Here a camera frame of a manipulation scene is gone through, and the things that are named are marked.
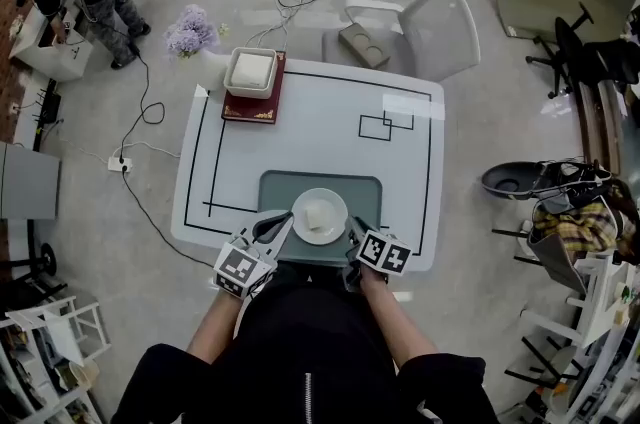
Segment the sneaker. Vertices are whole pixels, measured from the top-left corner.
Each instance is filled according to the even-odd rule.
[[[131,62],[132,62],[133,60],[135,60],[135,59],[136,59],[136,58],[135,58],[135,56],[134,56],[133,58],[131,58],[131,59],[130,59],[130,60],[128,60],[128,61],[125,61],[124,63],[118,63],[116,60],[113,60],[113,61],[111,62],[111,68],[112,68],[113,70],[120,70],[121,68],[126,67],[129,63],[131,63]]]
[[[142,27],[142,30],[140,31],[140,33],[136,33],[135,35],[132,35],[131,31],[129,31],[129,34],[131,35],[132,38],[139,38],[141,36],[147,36],[149,33],[151,33],[151,26],[149,26],[149,24],[145,24]]]

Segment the plaid blanket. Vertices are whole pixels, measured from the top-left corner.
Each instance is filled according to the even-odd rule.
[[[542,237],[558,234],[567,251],[578,257],[611,248],[617,248],[623,256],[633,255],[631,245],[636,227],[624,214],[620,216],[623,227],[619,238],[616,238],[615,219],[602,199],[562,214],[550,214],[538,207],[533,226]]]

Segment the plate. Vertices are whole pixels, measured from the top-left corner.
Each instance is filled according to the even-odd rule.
[[[311,229],[307,223],[306,210],[314,207],[326,218],[325,223],[317,229]],[[291,208],[293,212],[293,230],[310,244],[323,245],[333,243],[344,232],[349,211],[344,200],[333,191],[325,188],[314,188],[302,193]]]

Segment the book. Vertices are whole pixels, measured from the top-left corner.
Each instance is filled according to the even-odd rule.
[[[275,124],[278,117],[278,103],[280,102],[280,90],[282,89],[286,61],[286,53],[278,51],[276,53],[278,66],[276,68],[276,77],[273,81],[271,97],[268,99],[249,99],[247,97],[237,97],[227,92],[222,105],[222,118],[238,122]]]

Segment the white vase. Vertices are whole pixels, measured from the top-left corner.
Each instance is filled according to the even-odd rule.
[[[221,56],[206,49],[200,49],[188,58],[180,60],[182,77],[211,92],[222,89],[227,63]]]

